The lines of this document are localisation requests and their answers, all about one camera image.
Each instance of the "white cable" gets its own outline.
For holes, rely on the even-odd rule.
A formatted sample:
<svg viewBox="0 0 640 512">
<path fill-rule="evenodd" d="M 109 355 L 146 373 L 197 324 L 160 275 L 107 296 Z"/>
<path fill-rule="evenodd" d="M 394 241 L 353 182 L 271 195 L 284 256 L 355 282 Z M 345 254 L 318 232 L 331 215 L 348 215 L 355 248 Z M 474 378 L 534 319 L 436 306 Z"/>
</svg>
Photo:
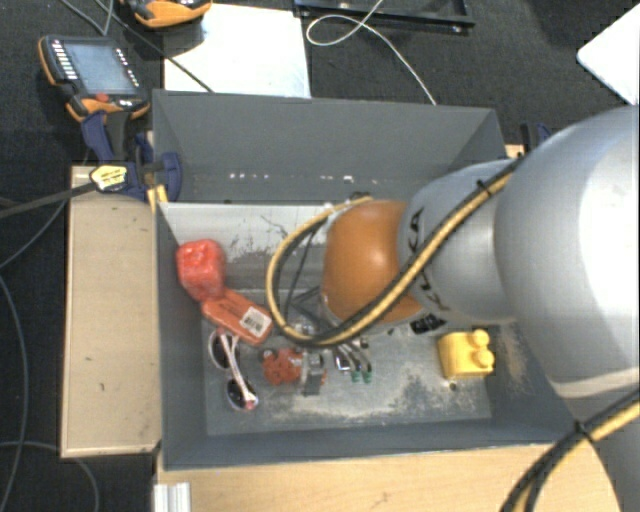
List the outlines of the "white cable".
<svg viewBox="0 0 640 512">
<path fill-rule="evenodd" d="M 362 18 L 361 20 L 357 20 L 357 19 L 352 18 L 350 16 L 344 16 L 342 14 L 327 14 L 325 16 L 321 16 L 320 18 L 312 21 L 309 24 L 309 26 L 307 27 L 307 30 L 305 32 L 305 36 L 307 38 L 307 41 L 309 41 L 309 43 L 311 43 L 314 46 L 325 46 L 325 47 L 326 46 L 334 46 L 336 44 L 339 44 L 339 43 L 342 43 L 342 42 L 346 41 L 351 36 L 353 36 L 356 32 L 358 32 L 361 28 L 364 28 L 364 29 L 368 30 L 369 32 L 371 32 L 372 34 L 378 36 L 378 38 L 380 38 L 389 48 L 391 48 L 391 51 L 393 51 L 393 53 L 395 53 L 396 57 L 398 57 L 400 62 L 402 62 L 405 65 L 405 67 L 409 70 L 409 73 L 411 73 L 413 78 L 415 78 L 416 82 L 418 82 L 418 85 L 420 85 L 420 87 L 422 88 L 424 93 L 427 95 L 427 97 L 429 98 L 429 101 L 433 105 L 437 105 L 436 100 L 431 95 L 431 92 L 429 92 L 428 87 L 423 82 L 423 80 L 420 78 L 420 76 L 418 76 L 418 73 L 416 73 L 416 71 L 413 69 L 413 67 L 411 67 L 411 64 L 409 64 L 409 62 L 407 62 L 407 59 L 405 59 L 405 57 L 391 43 L 391 41 L 389 41 L 385 36 L 383 36 L 376 29 L 374 29 L 373 27 L 370 27 L 369 25 L 367 25 L 367 21 L 369 20 L 369 18 L 371 18 L 371 16 L 373 16 L 373 14 L 376 12 L 378 7 L 380 7 L 382 2 L 384 2 L 384 0 L 378 0 L 376 2 L 376 4 L 371 8 L 371 10 L 367 13 L 367 15 L 364 18 Z M 313 28 L 318 23 L 321 23 L 321 22 L 323 22 L 325 20 L 329 20 L 329 19 L 339 19 L 339 20 L 343 20 L 343 21 L 348 21 L 350 23 L 354 23 L 356 26 L 352 30 L 347 32 L 345 35 L 340 36 L 337 39 L 331 39 L 329 41 L 318 41 L 317 39 L 314 39 L 311 36 L 311 31 L 313 30 Z"/>
</svg>

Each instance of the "red plastic part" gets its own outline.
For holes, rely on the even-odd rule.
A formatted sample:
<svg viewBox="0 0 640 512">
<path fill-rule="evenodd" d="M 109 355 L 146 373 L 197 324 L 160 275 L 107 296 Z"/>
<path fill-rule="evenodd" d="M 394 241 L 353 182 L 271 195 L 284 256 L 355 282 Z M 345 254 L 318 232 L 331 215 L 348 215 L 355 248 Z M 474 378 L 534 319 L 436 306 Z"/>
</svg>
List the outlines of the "red plastic part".
<svg viewBox="0 0 640 512">
<path fill-rule="evenodd" d="M 226 258 L 220 245 L 209 239 L 181 245 L 176 251 L 178 280 L 198 302 L 224 295 Z"/>
<path fill-rule="evenodd" d="M 271 353 L 262 360 L 264 377 L 273 386 L 300 380 L 302 354 L 290 348 Z"/>
</svg>

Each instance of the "wire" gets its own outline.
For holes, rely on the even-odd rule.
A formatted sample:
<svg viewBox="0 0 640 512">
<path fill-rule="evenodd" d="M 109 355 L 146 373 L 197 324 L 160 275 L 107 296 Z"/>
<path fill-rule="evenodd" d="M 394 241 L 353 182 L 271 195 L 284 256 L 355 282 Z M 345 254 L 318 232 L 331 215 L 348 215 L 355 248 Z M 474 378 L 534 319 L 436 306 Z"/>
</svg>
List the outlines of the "wire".
<svg viewBox="0 0 640 512">
<path fill-rule="evenodd" d="M 11 467 L 11 473 L 9 474 L 9 480 L 0 502 L 0 512 L 4 512 L 7 502 L 9 501 L 9 495 L 13 489 L 13 484 L 16 480 L 16 473 L 18 472 L 18 466 L 20 465 L 20 458 L 22 457 L 22 449 L 25 444 L 25 437 L 27 432 L 27 417 L 29 414 L 29 361 L 27 360 L 27 347 L 24 341 L 24 332 L 22 330 L 22 324 L 20 323 L 20 317 L 18 316 L 18 310 L 16 309 L 15 302 L 11 292 L 5 283 L 4 278 L 0 276 L 0 288 L 4 292 L 4 296 L 9 303 L 9 309 L 11 310 L 11 316 L 13 317 L 13 323 L 18 333 L 18 343 L 20 345 L 20 356 L 22 359 L 22 420 L 20 421 L 20 433 L 18 434 L 18 440 L 16 441 L 16 453 L 13 457 L 13 465 Z"/>
<path fill-rule="evenodd" d="M 60 215 L 62 210 L 64 209 L 67 201 L 63 201 L 62 204 L 57 208 L 54 214 L 49 218 L 49 220 L 44 224 L 42 228 L 38 230 L 38 232 L 31 237 L 31 239 L 24 244 L 19 250 L 17 250 L 12 256 L 7 258 L 2 264 L 0 264 L 0 271 L 3 270 L 7 265 L 9 265 L 12 261 L 14 261 L 18 256 L 24 253 L 27 249 L 29 249 L 35 242 L 38 240 L 42 234 L 51 226 L 53 221 Z M 20 316 L 18 315 L 18 310 L 16 308 L 15 302 L 7 287 L 7 284 L 4 278 L 0 275 L 0 288 L 4 292 L 4 295 L 9 304 L 9 309 L 11 311 L 11 316 L 13 317 L 13 322 L 16 328 L 16 332 L 18 335 L 18 344 L 20 345 L 20 356 L 22 360 L 22 420 L 20 422 L 20 433 L 18 434 L 17 441 L 5 441 L 0 442 L 0 448 L 6 447 L 15 447 L 16 453 L 13 458 L 13 465 L 11 468 L 11 473 L 9 474 L 9 480 L 7 481 L 7 485 L 2 496 L 2 501 L 0 502 L 0 512 L 4 512 L 9 501 L 9 496 L 11 495 L 11 491 L 13 490 L 13 485 L 15 483 L 16 475 L 18 472 L 18 467 L 20 465 L 20 460 L 22 458 L 22 451 L 25 446 L 40 448 L 44 450 L 50 450 L 57 453 L 57 448 L 52 445 L 48 445 L 45 443 L 40 443 L 38 441 L 27 441 L 26 440 L 26 429 L 27 429 L 27 418 L 29 417 L 29 361 L 27 359 L 27 348 L 25 343 L 24 331 L 22 329 L 22 324 L 20 322 Z M 94 512 L 98 512 L 100 509 L 100 493 L 98 491 L 98 485 L 96 482 L 93 473 L 89 469 L 89 467 L 82 461 L 77 459 L 71 459 L 73 462 L 78 464 L 82 470 L 87 474 L 91 482 L 91 486 L 93 488 L 94 493 Z"/>
<path fill-rule="evenodd" d="M 287 294 L 287 300 L 284 303 L 283 315 L 287 318 L 289 314 L 289 306 L 291 305 L 291 299 L 293 298 L 293 292 L 298 284 L 298 280 L 300 279 L 300 275 L 302 274 L 302 270 L 304 269 L 304 263 L 307 260 L 307 255 L 309 254 L 309 249 L 311 248 L 311 243 L 313 242 L 314 237 L 320 231 L 320 228 L 324 223 L 318 224 L 318 226 L 311 232 L 309 237 L 307 238 L 307 243 L 304 246 L 304 252 L 302 253 L 302 257 L 300 258 L 300 263 L 298 264 L 298 269 L 296 270 L 295 275 L 291 281 L 291 286 L 289 287 L 289 293 Z"/>
<path fill-rule="evenodd" d="M 409 62 L 404 57 L 404 55 L 402 55 L 402 53 L 400 53 L 400 50 L 398 50 L 393 45 L 393 43 L 391 41 L 389 41 L 389 39 L 387 39 L 384 35 L 382 35 L 380 32 L 378 32 L 376 29 L 374 29 L 370 25 L 367 25 L 367 21 L 369 21 L 369 18 L 371 18 L 371 16 L 373 16 L 373 14 L 376 12 L 378 7 L 380 7 L 380 5 L 382 4 L 383 1 L 384 0 L 378 0 L 378 2 L 376 2 L 376 4 L 371 8 L 371 10 L 367 13 L 367 15 L 364 18 L 362 18 L 361 20 L 357 20 L 355 18 L 352 18 L 351 16 L 345 16 L 343 14 L 327 14 L 325 16 L 321 16 L 320 18 L 312 21 L 309 24 L 309 26 L 307 27 L 307 30 L 305 32 L 305 36 L 307 38 L 307 41 L 309 41 L 309 43 L 311 43 L 311 44 L 313 44 L 315 46 L 325 46 L 325 47 L 326 46 L 334 46 L 336 44 L 339 44 L 339 43 L 342 43 L 342 42 L 346 41 L 351 36 L 356 34 L 360 29 L 364 28 L 364 29 L 368 30 L 369 32 L 371 32 L 372 34 L 374 34 L 375 36 L 377 36 L 379 39 L 381 39 L 391 49 L 391 51 L 396 55 L 396 57 L 400 60 L 400 62 L 402 62 L 402 64 L 404 64 L 404 66 L 407 68 L 409 73 L 411 73 L 411 75 L 416 80 L 416 82 L 418 82 L 418 84 L 420 85 L 420 88 L 427 95 L 427 98 L 429 98 L 429 101 L 433 105 L 437 105 L 435 98 L 433 97 L 433 95 L 429 91 L 429 88 L 426 86 L 426 84 L 424 83 L 422 78 L 420 78 L 420 76 L 415 71 L 415 69 L 413 69 L 411 64 L 409 64 Z M 349 32 L 347 32 L 345 35 L 340 36 L 337 39 L 332 39 L 332 40 L 329 40 L 329 41 L 318 41 L 317 39 L 314 39 L 311 36 L 311 31 L 313 30 L 313 28 L 316 25 L 318 25 L 318 23 L 322 23 L 322 22 L 324 22 L 326 20 L 329 20 L 329 19 L 338 19 L 338 20 L 342 20 L 342 21 L 348 21 L 349 23 L 355 23 L 356 26 L 353 29 L 351 29 Z"/>
<path fill-rule="evenodd" d="M 569 455 L 589 442 L 602 441 L 639 416 L 640 389 L 636 389 L 586 423 L 578 423 L 575 431 L 567 434 L 545 452 L 520 478 L 503 504 L 501 512 L 532 512 L 545 482 L 561 463 L 568 460 Z"/>
<path fill-rule="evenodd" d="M 267 267 L 265 279 L 267 303 L 273 319 L 280 327 L 282 334 L 291 341 L 307 347 L 337 345 L 360 336 L 395 306 L 412 285 L 422 268 L 431 260 L 447 238 L 470 215 L 480 208 L 480 206 L 505 187 L 517 166 L 520 165 L 520 162 L 521 160 L 514 160 L 486 182 L 478 182 L 478 187 L 436 226 L 416 249 L 416 252 L 411 258 L 402 266 L 396 277 L 374 300 L 350 318 L 343 321 L 340 325 L 317 335 L 298 332 L 295 327 L 286 322 L 286 319 L 280 311 L 278 289 L 282 263 L 289 257 L 291 252 L 295 250 L 309 231 L 314 229 L 317 223 L 324 222 L 328 216 L 335 212 L 369 201 L 371 197 L 360 198 L 356 201 L 347 201 L 341 205 L 329 208 L 298 227 L 288 235 L 276 249 Z"/>
<path fill-rule="evenodd" d="M 31 247 L 33 245 L 33 243 L 38 238 L 40 238 L 40 236 L 49 228 L 49 226 L 51 226 L 51 224 L 53 224 L 53 221 L 56 220 L 58 215 L 60 215 L 60 213 L 62 213 L 62 210 L 64 210 L 64 207 L 66 206 L 67 202 L 68 202 L 68 200 L 62 201 L 62 203 L 60 204 L 60 206 L 58 206 L 56 211 L 53 212 L 53 215 L 51 217 L 49 217 L 49 220 L 44 224 L 44 226 L 42 226 L 40 228 L 40 230 L 35 235 L 33 235 L 31 240 L 29 240 L 26 244 L 24 244 L 22 246 L 22 248 L 20 248 L 18 251 L 16 251 L 12 256 L 9 256 L 6 260 L 4 260 L 2 263 L 0 263 L 0 270 L 2 270 L 4 267 L 9 265 L 9 263 L 14 261 L 16 258 L 18 258 L 18 256 L 20 256 L 24 251 L 29 249 L 29 247 Z"/>
<path fill-rule="evenodd" d="M 22 203 L 18 206 L 13 206 L 11 208 L 2 210 L 0 211 L 0 219 L 11 217 L 12 215 L 17 215 L 19 213 L 25 213 L 29 210 L 35 210 L 36 208 L 40 208 L 41 206 L 57 203 L 58 201 L 66 201 L 68 199 L 86 194 L 88 192 L 94 192 L 95 190 L 96 185 L 93 182 L 85 183 L 84 185 L 79 185 L 69 190 L 56 192 L 55 194 L 40 197 L 38 199 L 34 199 L 33 201 L 29 201 L 28 203 Z"/>
<path fill-rule="evenodd" d="M 8 447 L 17 446 L 17 445 L 18 445 L 17 441 L 0 442 L 0 448 L 8 448 Z M 48 450 L 50 452 L 55 453 L 56 455 L 58 454 L 58 448 L 56 446 L 48 443 L 41 443 L 40 441 L 24 441 L 22 443 L 22 446 L 28 446 L 29 448 L 38 448 L 41 450 Z M 98 482 L 96 481 L 95 475 L 93 474 L 89 466 L 87 466 L 87 464 L 81 461 L 80 459 L 73 458 L 69 460 L 77 464 L 78 466 L 80 466 L 80 469 L 82 469 L 82 471 L 84 471 L 84 473 L 87 475 L 87 478 L 89 479 L 89 482 L 91 483 L 91 488 L 93 490 L 93 512 L 99 512 L 100 491 L 98 490 Z"/>
<path fill-rule="evenodd" d="M 98 6 L 103 11 L 106 12 L 107 7 L 100 0 L 94 0 L 94 1 L 95 1 L 96 4 L 98 4 Z M 160 49 L 158 46 L 156 46 L 151 41 L 149 41 L 146 37 L 140 35 L 138 32 L 133 30 L 127 23 L 122 21 L 122 19 L 117 14 L 113 13 L 113 19 L 116 20 L 116 23 L 118 23 L 127 32 L 129 32 L 131 35 L 136 37 L 139 41 L 143 42 L 149 48 L 151 48 L 154 52 L 156 52 L 160 57 L 162 57 L 163 59 L 168 60 L 169 62 L 171 62 L 171 64 L 173 64 L 175 67 L 177 67 L 180 71 L 182 71 L 189 78 L 191 78 L 191 80 L 193 80 L 195 83 L 197 83 L 205 91 L 207 91 L 209 93 L 212 93 L 212 94 L 215 93 L 215 91 L 213 89 L 211 89 L 211 87 L 209 87 L 207 84 L 205 84 L 202 80 L 200 80 L 196 75 L 194 75 L 191 71 L 189 71 L 182 64 L 180 64 L 177 60 L 175 60 L 173 57 L 169 57 L 164 51 L 162 51 L 162 49 Z"/>
<path fill-rule="evenodd" d="M 100 35 L 102 35 L 103 37 L 107 36 L 107 34 L 109 33 L 109 27 L 111 26 L 111 20 L 113 19 L 113 16 L 114 16 L 114 12 L 113 12 L 114 0 L 109 1 L 109 7 L 106 8 L 106 11 L 105 11 L 107 13 L 107 20 L 104 26 L 102 27 L 91 16 L 85 14 L 80 9 L 78 9 L 75 5 L 72 5 L 71 3 L 69 3 L 68 0 L 60 0 L 60 2 L 71 12 L 73 12 L 74 14 L 82 18 L 84 21 L 89 23 L 89 25 L 95 28 Z"/>
<path fill-rule="evenodd" d="M 209 87 L 207 84 L 205 84 L 202 80 L 200 80 L 197 76 L 195 76 L 191 71 L 189 71 L 187 68 L 185 68 L 182 64 L 180 64 L 174 58 L 169 57 L 164 51 L 162 51 L 162 49 L 160 49 L 158 46 L 156 46 L 151 41 L 149 41 L 146 37 L 138 34 L 138 32 L 133 30 L 127 23 L 122 21 L 122 19 L 114 12 L 114 9 L 113 9 L 114 0 L 110 0 L 109 7 L 107 7 L 105 4 L 103 4 L 100 0 L 94 0 L 95 3 L 98 5 L 98 7 L 100 7 L 104 12 L 107 13 L 107 22 L 105 23 L 104 27 L 101 27 L 93 18 L 91 18 L 87 14 L 83 13 L 77 7 L 71 5 L 67 0 L 59 0 L 59 1 L 65 7 L 70 9 L 74 14 L 76 14 L 77 16 L 82 18 L 84 21 L 89 23 L 102 36 L 106 36 L 107 35 L 107 32 L 109 30 L 109 26 L 111 24 L 111 20 L 112 19 L 115 20 L 116 23 L 118 23 L 118 25 L 120 25 L 127 32 L 129 32 L 134 37 L 136 37 L 139 41 L 141 41 L 144 44 L 146 44 L 149 48 L 151 48 L 153 51 L 155 51 L 160 57 L 162 57 L 163 59 L 166 59 L 169 62 L 171 62 L 171 64 L 173 64 L 175 67 L 177 67 L 180 71 L 182 71 L 189 78 L 191 78 L 191 80 L 196 82 L 205 91 L 207 91 L 209 93 L 214 93 L 214 91 L 213 91 L 213 89 L 211 89 L 211 87 Z"/>
</svg>

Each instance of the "black cable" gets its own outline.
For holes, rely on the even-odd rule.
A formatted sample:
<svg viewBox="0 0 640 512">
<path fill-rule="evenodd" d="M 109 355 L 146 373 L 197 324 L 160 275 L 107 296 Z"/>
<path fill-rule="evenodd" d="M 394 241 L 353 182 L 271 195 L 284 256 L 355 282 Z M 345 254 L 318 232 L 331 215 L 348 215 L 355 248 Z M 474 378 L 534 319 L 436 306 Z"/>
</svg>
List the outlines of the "black cable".
<svg viewBox="0 0 640 512">
<path fill-rule="evenodd" d="M 501 512 L 513 512 L 521 495 L 526 489 L 530 489 L 527 497 L 525 510 L 532 512 L 540 491 L 547 478 L 560 462 L 585 439 L 592 441 L 591 435 L 599 427 L 605 425 L 613 416 L 625 410 L 629 406 L 640 400 L 640 389 L 627 394 L 604 411 L 590 418 L 587 422 L 579 424 L 579 428 L 560 439 L 553 447 L 547 450 L 527 472 L 520 478 L 518 483 L 507 497 L 507 500 L 500 509 Z"/>
<path fill-rule="evenodd" d="M 289 338 L 289 339 L 291 339 L 291 341 L 303 347 L 317 347 L 324 340 L 328 340 L 334 336 L 342 334 L 347 329 L 357 324 L 362 318 L 368 315 L 373 309 L 377 308 L 378 305 L 384 299 L 386 299 L 389 292 L 404 277 L 404 275 L 409 271 L 409 268 L 419 258 L 422 251 L 432 242 L 435 236 L 439 233 L 439 231 L 443 228 L 443 226 L 449 222 L 449 220 L 451 220 L 454 216 L 456 216 L 458 212 L 460 212 L 468 203 L 476 199 L 481 194 L 486 194 L 487 188 L 491 187 L 494 183 L 503 179 L 505 176 L 512 174 L 516 170 L 516 168 L 520 165 L 521 161 L 522 159 L 514 160 L 509 165 L 507 165 L 502 171 L 492 176 L 491 178 L 487 179 L 486 181 L 482 182 L 482 185 L 478 185 L 478 187 L 473 192 L 468 194 L 460 203 L 458 203 L 458 205 L 451 212 L 449 212 L 449 214 L 431 231 L 431 233 L 429 233 L 429 235 L 424 239 L 424 241 L 416 248 L 416 251 L 414 252 L 414 254 L 400 268 L 396 277 L 394 277 L 391 280 L 391 282 L 384 288 L 384 290 L 382 290 L 382 292 L 380 292 L 375 299 L 369 302 L 369 304 L 361 308 L 358 312 L 353 314 L 351 317 L 349 317 L 347 320 L 343 321 L 339 325 L 327 331 L 323 331 L 315 336 L 311 336 L 307 340 L 300 340 L 297 338 Z M 300 246 L 302 241 L 314 229 L 314 227 L 315 227 L 314 225 L 311 225 L 307 229 L 300 232 L 300 234 L 296 237 L 296 239 L 292 241 L 291 245 L 284 250 L 282 254 L 282 258 L 280 259 L 280 261 L 278 261 L 278 264 L 274 269 L 272 292 L 273 292 L 274 300 L 276 302 L 276 306 L 278 307 L 278 309 L 280 308 L 280 297 L 279 297 L 280 277 L 282 274 L 282 268 L 284 266 L 284 262 L 286 262 L 286 260 L 291 256 L 292 252 Z M 387 307 L 384 310 L 380 312 L 380 314 L 378 315 L 378 320 L 382 318 L 385 314 L 387 314 L 402 299 L 402 297 L 407 293 L 409 288 L 410 286 L 408 286 L 407 289 L 404 291 L 404 293 L 400 294 L 395 301 L 391 302 L 389 305 L 387 305 Z M 371 327 L 373 327 L 375 323 L 376 322 L 372 322 L 370 325 L 354 332 L 349 339 L 345 339 L 340 343 L 345 343 L 347 341 L 360 337 L 367 329 L 370 329 Z"/>
<path fill-rule="evenodd" d="M 545 468 L 539 471 L 536 475 L 533 483 L 531 484 L 529 496 L 527 497 L 525 512 L 534 511 L 536 502 L 538 500 L 538 497 L 540 496 L 540 491 L 547 481 L 547 478 L 553 472 L 555 467 L 560 464 L 562 459 L 564 459 L 578 445 L 578 443 L 585 439 L 593 443 L 591 433 L 595 429 L 607 423 L 607 421 L 609 421 L 612 416 L 615 416 L 633 403 L 638 402 L 638 400 L 640 400 L 640 389 L 627 394 L 617 402 L 613 403 L 610 407 L 607 407 L 603 412 L 589 419 L 584 424 L 577 423 L 577 428 L 575 429 L 575 431 L 567 436 L 567 442 L 563 444 L 563 449 L 554 452 L 547 461 Z"/>
<path fill-rule="evenodd" d="M 13 323 L 18 334 L 20 356 L 22 359 L 22 420 L 20 422 L 20 433 L 18 434 L 18 441 L 16 441 L 16 453 L 13 457 L 13 465 L 11 467 L 11 473 L 9 474 L 9 481 L 7 482 L 4 495 L 2 496 L 2 501 L 0 502 L 0 512 L 4 512 L 7 502 L 9 501 L 9 495 L 13 489 L 13 484 L 16 480 L 16 474 L 18 472 L 18 466 L 20 465 L 20 458 L 22 457 L 22 449 L 24 447 L 27 433 L 27 417 L 29 415 L 29 361 L 27 360 L 27 347 L 24 341 L 24 331 L 22 330 L 18 310 L 16 309 L 15 302 L 13 302 L 13 297 L 7 287 L 7 283 L 5 283 L 2 276 L 0 276 L 0 288 L 2 288 L 7 302 L 9 303 Z"/>
<path fill-rule="evenodd" d="M 85 183 L 84 185 L 80 185 L 69 190 L 56 192 L 55 194 L 44 196 L 39 199 L 29 201 L 28 203 L 22 203 L 18 206 L 13 206 L 12 208 L 2 210 L 0 211 L 0 219 L 11 217 L 12 215 L 17 215 L 19 213 L 25 213 L 29 210 L 35 210 L 36 208 L 40 208 L 41 206 L 45 206 L 51 203 L 57 203 L 58 201 L 64 201 L 66 203 L 71 198 L 78 197 L 86 194 L 87 192 L 93 192 L 95 190 L 96 186 L 93 182 Z"/>
<path fill-rule="evenodd" d="M 80 11 L 80 9 L 78 9 L 77 7 L 74 7 L 73 5 L 69 4 L 66 0 L 59 0 L 59 1 L 60 1 L 60 3 L 62 3 L 62 5 L 64 5 L 68 9 L 70 9 L 74 14 L 76 14 L 77 16 L 82 18 L 84 21 L 89 23 L 93 28 L 95 28 L 98 31 L 99 34 L 101 34 L 102 36 L 106 36 L 106 33 L 104 32 L 104 30 L 105 29 L 108 30 L 108 28 L 109 28 L 108 25 L 105 25 L 104 28 L 100 27 L 100 25 L 98 25 L 98 23 L 93 18 L 91 18 L 90 16 L 87 16 L 85 13 Z M 140 35 L 138 32 L 136 32 L 134 29 L 132 29 L 127 23 L 122 21 L 122 19 L 115 12 L 113 12 L 112 9 L 110 9 L 109 7 L 104 5 L 99 0 L 95 0 L 95 3 L 98 4 L 98 6 L 103 11 L 105 11 L 107 13 L 107 15 L 108 15 L 107 22 L 108 23 L 110 23 L 111 18 L 113 18 L 114 20 L 116 20 L 116 23 L 118 23 L 127 32 L 129 32 L 131 35 L 136 37 L 139 41 L 142 41 L 144 44 L 146 44 L 149 48 L 151 48 L 153 51 L 155 51 L 160 57 L 162 57 L 163 59 L 166 59 L 169 62 L 171 62 L 171 64 L 173 64 L 175 67 L 177 67 L 180 71 L 182 71 L 189 78 L 191 78 L 191 80 L 196 82 L 205 91 L 207 91 L 209 93 L 214 93 L 215 92 L 215 91 L 213 91 L 213 89 L 211 89 L 211 87 L 209 87 L 207 84 L 205 84 L 202 80 L 200 80 L 197 76 L 195 76 L 191 71 L 189 71 L 187 68 L 185 68 L 182 64 L 180 64 L 174 58 L 169 57 L 161 48 L 159 48 L 158 46 L 153 44 L 146 37 L 144 37 L 143 35 Z"/>
<path fill-rule="evenodd" d="M 9 448 L 17 445 L 18 445 L 17 441 L 0 442 L 0 448 Z M 24 441 L 22 443 L 22 446 L 29 447 L 29 448 L 38 448 L 40 450 L 47 450 L 47 451 L 53 452 L 56 455 L 58 454 L 58 448 L 56 446 L 48 443 L 41 443 L 40 441 Z M 80 469 L 82 469 L 85 475 L 87 475 L 87 478 L 91 483 L 91 489 L 93 490 L 93 512 L 99 512 L 100 511 L 100 491 L 98 489 L 98 482 L 96 481 L 96 477 L 94 476 L 93 472 L 85 462 L 76 458 L 72 458 L 69 460 L 74 464 L 77 464 L 78 466 L 80 466 Z"/>
<path fill-rule="evenodd" d="M 293 292 L 296 288 L 296 285 L 298 284 L 298 280 L 300 279 L 300 275 L 302 274 L 302 270 L 304 269 L 304 264 L 305 261 L 307 260 L 307 255 L 309 254 L 309 249 L 311 248 L 311 243 L 313 242 L 314 237 L 318 234 L 318 231 L 320 231 L 320 228 L 322 226 L 324 226 L 324 222 L 318 224 L 315 229 L 313 231 L 311 231 L 311 234 L 308 236 L 307 238 L 307 243 L 304 247 L 304 252 L 302 253 L 302 256 L 300 258 L 300 263 L 298 264 L 298 269 L 296 270 L 295 275 L 293 276 L 293 279 L 291 280 L 291 285 L 289 287 L 289 293 L 287 294 L 287 300 L 284 303 L 284 309 L 283 311 L 283 316 L 286 319 L 287 315 L 289 313 L 289 306 L 291 305 L 291 299 L 293 298 Z"/>
<path fill-rule="evenodd" d="M 18 258 L 23 252 L 29 249 L 41 236 L 42 234 L 51 226 L 54 220 L 60 215 L 63 211 L 65 205 L 67 204 L 67 200 L 64 200 L 62 204 L 57 208 L 54 214 L 49 218 L 49 220 L 40 228 L 31 239 L 24 244 L 19 250 L 17 250 L 12 256 L 4 260 L 0 264 L 0 271 L 3 270 L 7 265 L 9 265 L 12 261 Z M 23 388 L 23 396 L 22 396 L 22 420 L 20 422 L 20 433 L 18 435 L 17 441 L 5 441 L 0 442 L 0 447 L 14 447 L 16 448 L 16 453 L 13 459 L 13 465 L 11 468 L 11 473 L 9 474 L 9 480 L 7 482 L 7 486 L 5 488 L 4 495 L 2 497 L 2 501 L 0 502 L 0 512 L 4 512 L 7 506 L 7 502 L 9 500 L 9 496 L 11 495 L 11 491 L 13 489 L 13 485 L 16 479 L 16 474 L 18 471 L 18 466 L 20 465 L 20 459 L 22 457 L 22 451 L 25 446 L 31 446 L 40 449 L 46 449 L 50 451 L 57 452 L 55 446 L 47 445 L 45 443 L 40 443 L 37 441 L 27 441 L 26 440 L 26 429 L 27 429 L 27 418 L 29 417 L 29 361 L 27 359 L 27 348 L 25 343 L 24 331 L 22 330 L 22 324 L 20 322 L 20 317 L 18 315 L 18 310 L 16 308 L 15 302 L 13 301 L 13 297 L 11 296 L 11 292 L 7 287 L 7 284 L 4 281 L 4 278 L 0 275 L 0 288 L 4 292 L 4 295 L 9 304 L 9 309 L 11 311 L 11 315 L 13 317 L 14 325 L 16 328 L 16 333 L 18 335 L 18 343 L 20 345 L 20 355 L 22 360 L 22 388 Z M 91 481 L 91 485 L 93 487 L 94 498 L 95 498 L 95 506 L 94 512 L 98 512 L 100 509 L 100 494 L 98 492 L 98 486 L 96 483 L 96 479 L 91 473 L 91 470 L 88 468 L 86 464 L 83 462 L 72 459 L 74 462 L 80 465 L 82 470 L 87 474 L 89 480 Z"/>
<path fill-rule="evenodd" d="M 44 224 L 44 226 L 42 226 L 40 228 L 40 230 L 31 238 L 31 240 L 29 240 L 25 245 L 22 246 L 22 248 L 20 248 L 19 250 L 17 250 L 15 253 L 13 253 L 12 256 L 9 256 L 6 260 L 4 260 L 2 263 L 0 263 L 0 270 L 2 270 L 4 267 L 6 267 L 7 265 L 9 265 L 9 263 L 11 263 L 13 260 L 15 260 L 18 256 L 20 256 L 24 251 L 26 251 L 27 249 L 29 249 L 29 247 L 31 247 L 31 245 L 33 245 L 33 243 L 40 238 L 40 236 L 49 228 L 49 226 L 51 226 L 51 224 L 53 224 L 53 221 L 56 220 L 56 218 L 58 217 L 58 215 L 60 215 L 60 213 L 62 212 L 62 210 L 64 210 L 64 207 L 67 204 L 67 200 L 64 200 L 60 206 L 58 206 L 57 210 L 53 213 L 53 215 L 51 217 L 49 217 L 49 220 Z"/>
</svg>

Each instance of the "white label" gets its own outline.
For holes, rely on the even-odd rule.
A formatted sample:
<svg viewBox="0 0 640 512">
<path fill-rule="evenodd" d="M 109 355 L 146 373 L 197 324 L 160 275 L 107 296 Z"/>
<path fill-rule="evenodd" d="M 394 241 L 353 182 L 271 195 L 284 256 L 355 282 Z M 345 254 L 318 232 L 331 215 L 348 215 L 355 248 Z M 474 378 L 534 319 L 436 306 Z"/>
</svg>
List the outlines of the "white label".
<svg viewBox="0 0 640 512">
<path fill-rule="evenodd" d="M 240 320 L 240 325 L 256 338 L 261 338 L 271 325 L 271 318 L 250 306 Z"/>
</svg>

